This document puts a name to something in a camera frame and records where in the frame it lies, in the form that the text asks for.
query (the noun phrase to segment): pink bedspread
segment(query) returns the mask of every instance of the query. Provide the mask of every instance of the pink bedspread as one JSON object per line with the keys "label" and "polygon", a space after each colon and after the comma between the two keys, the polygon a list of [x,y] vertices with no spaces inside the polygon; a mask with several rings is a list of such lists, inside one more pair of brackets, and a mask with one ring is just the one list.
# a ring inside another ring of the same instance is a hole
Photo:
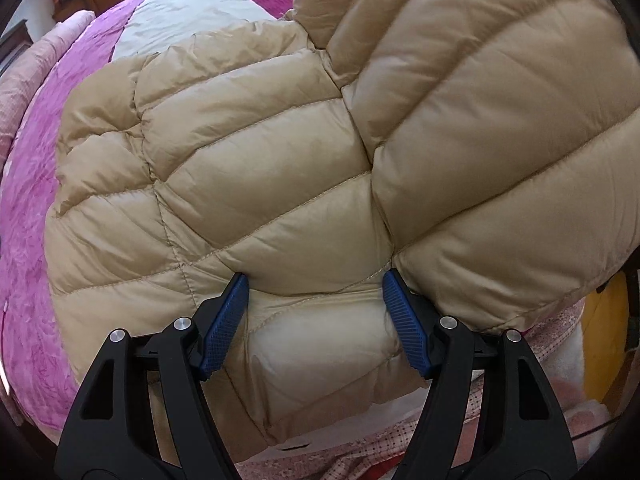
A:
{"label": "pink bedspread", "polygon": [[126,0],[97,18],[49,73],[18,132],[2,184],[2,360],[25,413],[55,430],[62,428],[78,389],[56,328],[44,261],[44,219],[58,186],[58,125],[69,92],[109,61],[142,1]]}
{"label": "pink bedspread", "polygon": [[76,12],[31,45],[0,77],[0,171],[38,88],[94,19],[88,10]]}

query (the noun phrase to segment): metal screw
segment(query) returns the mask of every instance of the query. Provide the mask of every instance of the metal screw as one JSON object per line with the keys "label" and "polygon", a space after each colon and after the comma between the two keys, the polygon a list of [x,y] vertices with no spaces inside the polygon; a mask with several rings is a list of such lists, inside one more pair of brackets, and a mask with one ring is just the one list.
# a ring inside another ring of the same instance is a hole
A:
{"label": "metal screw", "polygon": [[114,343],[118,343],[124,339],[124,336],[125,336],[124,330],[119,328],[109,334],[109,339],[111,339]]}
{"label": "metal screw", "polygon": [[452,330],[458,326],[458,322],[454,317],[444,316],[440,318],[440,325],[443,328],[448,328],[449,330]]}
{"label": "metal screw", "polygon": [[174,328],[176,330],[187,330],[191,326],[191,319],[188,317],[179,317],[174,321]]}
{"label": "metal screw", "polygon": [[507,330],[507,339],[512,343],[517,343],[522,339],[522,334],[517,330]]}

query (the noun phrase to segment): beige down jacket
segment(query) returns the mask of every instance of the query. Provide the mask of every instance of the beige down jacket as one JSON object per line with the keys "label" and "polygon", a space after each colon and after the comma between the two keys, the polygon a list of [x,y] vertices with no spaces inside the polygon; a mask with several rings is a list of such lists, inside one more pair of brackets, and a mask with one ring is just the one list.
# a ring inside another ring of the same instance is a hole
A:
{"label": "beige down jacket", "polygon": [[250,281],[205,385],[235,460],[415,390],[385,269],[525,329],[640,243],[640,64],[609,0],[295,0],[107,65],[66,104],[46,225],[78,380]]}

